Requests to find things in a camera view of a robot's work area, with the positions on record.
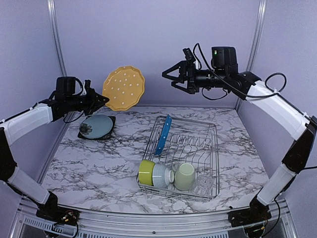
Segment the yellow dotted plate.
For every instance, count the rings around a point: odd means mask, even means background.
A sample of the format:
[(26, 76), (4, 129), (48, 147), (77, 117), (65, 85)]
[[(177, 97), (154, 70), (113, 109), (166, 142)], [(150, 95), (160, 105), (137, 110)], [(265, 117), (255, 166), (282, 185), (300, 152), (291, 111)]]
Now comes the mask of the yellow dotted plate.
[(141, 71), (131, 65), (118, 67), (103, 84), (105, 104), (113, 111), (126, 111), (138, 104), (145, 91), (145, 78)]

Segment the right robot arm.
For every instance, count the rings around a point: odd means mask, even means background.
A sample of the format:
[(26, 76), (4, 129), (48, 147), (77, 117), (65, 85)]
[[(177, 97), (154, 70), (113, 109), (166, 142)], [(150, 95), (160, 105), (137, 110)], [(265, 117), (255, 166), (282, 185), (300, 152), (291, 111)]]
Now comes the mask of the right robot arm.
[(194, 63), (180, 61), (162, 73), (171, 85), (189, 94), (200, 88), (223, 88), (239, 98), (259, 107), (277, 121), (291, 135), (294, 142), (281, 165), (251, 200), (250, 207), (229, 212), (232, 226), (262, 221), (269, 214), (269, 203), (286, 191), (306, 166), (317, 131), (316, 117), (309, 117), (295, 109), (278, 92), (249, 71), (239, 73), (237, 63), (217, 63), (209, 70), (197, 70)]

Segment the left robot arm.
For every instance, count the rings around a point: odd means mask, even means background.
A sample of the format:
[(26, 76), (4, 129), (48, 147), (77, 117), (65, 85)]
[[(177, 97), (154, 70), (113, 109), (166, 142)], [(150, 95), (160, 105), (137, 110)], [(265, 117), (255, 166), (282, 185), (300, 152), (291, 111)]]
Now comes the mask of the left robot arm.
[(63, 213), (54, 202), (53, 195), (22, 171), (11, 153), (11, 145), (36, 128), (57, 121), (69, 112), (91, 115), (103, 107), (109, 98), (90, 88), (85, 94), (59, 93), (53, 91), (48, 99), (38, 102), (30, 109), (0, 122), (0, 179), (18, 192), (43, 206), (43, 212), (51, 220), (59, 220)]

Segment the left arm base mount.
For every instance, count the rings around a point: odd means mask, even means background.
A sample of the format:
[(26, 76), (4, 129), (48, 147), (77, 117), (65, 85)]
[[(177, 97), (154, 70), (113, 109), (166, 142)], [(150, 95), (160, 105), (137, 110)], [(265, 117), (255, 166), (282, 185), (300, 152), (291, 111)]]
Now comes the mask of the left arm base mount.
[(54, 222), (55, 225), (67, 224), (76, 226), (79, 211), (57, 206), (55, 208), (42, 207), (36, 212), (36, 216)]

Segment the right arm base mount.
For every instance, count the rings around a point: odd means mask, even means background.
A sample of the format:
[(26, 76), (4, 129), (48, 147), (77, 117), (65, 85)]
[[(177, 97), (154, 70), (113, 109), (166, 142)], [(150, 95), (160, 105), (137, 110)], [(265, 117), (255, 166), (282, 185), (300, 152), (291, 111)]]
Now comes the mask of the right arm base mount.
[(267, 221), (272, 218), (268, 206), (263, 210), (257, 211), (253, 208), (232, 210), (228, 213), (228, 220), (232, 227), (246, 226), (253, 223)]

